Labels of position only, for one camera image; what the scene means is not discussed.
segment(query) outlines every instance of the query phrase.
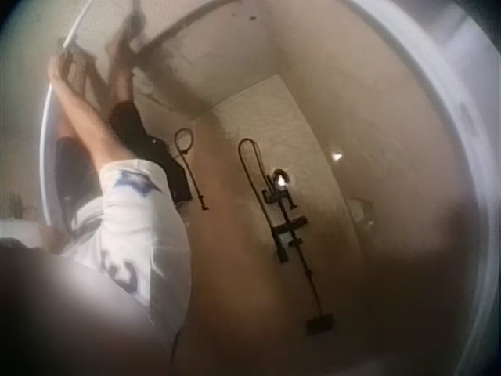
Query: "white curved rod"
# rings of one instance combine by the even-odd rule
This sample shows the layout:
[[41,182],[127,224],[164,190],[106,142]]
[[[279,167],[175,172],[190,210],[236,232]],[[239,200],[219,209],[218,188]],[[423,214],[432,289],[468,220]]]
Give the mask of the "white curved rod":
[[[94,0],[88,0],[87,4],[83,8],[83,10],[80,12],[80,15],[78,16],[77,20],[75,21],[73,27],[70,30],[70,33],[68,33],[68,36],[66,40],[64,41],[63,48],[66,49],[68,45],[73,41],[75,33],[77,32],[78,27],[80,26],[82,20],[84,19],[85,15],[87,14],[88,10],[90,9],[92,3]],[[47,90],[47,96],[45,98],[45,105],[44,105],[44,113],[41,118],[41,133],[40,133],[40,187],[41,187],[41,204],[43,207],[44,211],[44,218],[45,218],[45,223],[47,226],[52,225],[52,220],[51,220],[51,215],[50,215],[50,210],[49,210],[49,200],[47,198],[47,180],[46,180],[46,174],[45,174],[45,150],[47,146],[47,128],[48,128],[48,122],[49,122],[49,111],[50,111],[50,105],[52,102],[52,85],[49,85],[49,89]]]

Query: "blue print on shirt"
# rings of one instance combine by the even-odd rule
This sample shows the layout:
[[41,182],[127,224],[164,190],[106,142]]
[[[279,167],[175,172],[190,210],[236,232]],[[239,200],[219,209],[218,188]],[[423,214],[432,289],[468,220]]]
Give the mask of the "blue print on shirt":
[[119,186],[130,186],[143,197],[148,196],[152,190],[161,192],[160,188],[151,181],[149,176],[126,170],[120,170],[120,178],[118,178],[114,188]]

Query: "printed number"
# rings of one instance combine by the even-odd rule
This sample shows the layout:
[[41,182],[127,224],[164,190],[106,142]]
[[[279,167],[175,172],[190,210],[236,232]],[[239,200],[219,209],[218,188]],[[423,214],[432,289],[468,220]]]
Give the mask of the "printed number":
[[120,280],[117,279],[117,274],[119,271],[119,266],[116,266],[114,264],[111,264],[106,267],[106,258],[108,257],[108,252],[107,251],[101,251],[101,270],[103,273],[105,273],[111,280],[117,284],[118,286],[122,287],[125,292],[128,294],[134,294],[138,290],[138,272],[135,268],[135,265],[128,261],[124,260],[124,268],[129,272],[129,279],[128,280]]

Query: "black metal pipe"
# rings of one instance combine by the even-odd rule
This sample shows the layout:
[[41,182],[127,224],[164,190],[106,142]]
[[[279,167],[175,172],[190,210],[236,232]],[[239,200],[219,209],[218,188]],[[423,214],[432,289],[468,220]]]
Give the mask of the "black metal pipe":
[[[189,134],[189,145],[185,149],[182,149],[179,146],[179,135],[181,135],[181,133],[183,133],[183,132],[186,132],[186,133]],[[191,178],[191,181],[193,182],[193,186],[195,187],[195,191],[196,191],[196,194],[198,195],[198,200],[200,201],[200,205],[202,206],[202,210],[209,210],[209,207],[205,204],[204,196],[202,195],[202,193],[198,189],[198,185],[196,184],[195,177],[193,176],[191,168],[189,167],[189,164],[188,164],[188,162],[186,161],[186,158],[185,158],[185,155],[187,155],[188,152],[192,149],[194,142],[195,142],[195,138],[193,136],[193,132],[192,132],[191,129],[188,129],[188,128],[179,129],[174,134],[175,148],[177,149],[177,151],[179,153],[179,156],[181,156],[181,159],[182,159],[183,163],[186,166],[186,170],[188,170],[189,177]]]

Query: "hand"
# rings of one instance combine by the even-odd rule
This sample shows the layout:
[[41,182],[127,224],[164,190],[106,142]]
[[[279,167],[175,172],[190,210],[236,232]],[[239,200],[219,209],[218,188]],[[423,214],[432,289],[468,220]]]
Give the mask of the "hand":
[[58,81],[66,81],[70,71],[70,63],[70,54],[66,51],[51,57],[47,69],[49,82],[53,84]]

